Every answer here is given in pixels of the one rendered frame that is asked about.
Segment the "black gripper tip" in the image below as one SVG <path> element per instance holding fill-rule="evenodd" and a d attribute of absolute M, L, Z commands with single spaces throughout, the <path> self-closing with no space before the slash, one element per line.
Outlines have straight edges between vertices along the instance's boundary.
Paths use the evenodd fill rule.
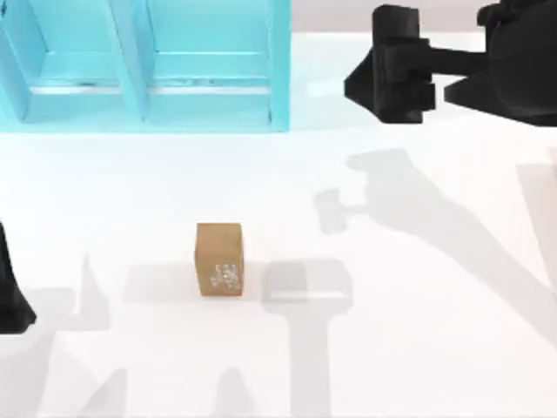
<path fill-rule="evenodd" d="M 23 334 L 36 321 L 37 314 L 17 284 L 0 222 L 0 335 Z"/>

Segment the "light blue rack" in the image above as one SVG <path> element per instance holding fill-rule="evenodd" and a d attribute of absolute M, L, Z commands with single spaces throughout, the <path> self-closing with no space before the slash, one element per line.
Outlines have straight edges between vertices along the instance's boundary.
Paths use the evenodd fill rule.
<path fill-rule="evenodd" d="M 0 132 L 282 132 L 292 0 L 0 0 Z"/>

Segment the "brown box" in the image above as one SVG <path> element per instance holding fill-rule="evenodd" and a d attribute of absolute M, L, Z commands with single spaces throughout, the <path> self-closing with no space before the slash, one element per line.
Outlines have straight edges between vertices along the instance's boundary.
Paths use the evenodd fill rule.
<path fill-rule="evenodd" d="M 242 296 L 245 255 L 241 224 L 197 223 L 194 261 L 202 296 Z"/>

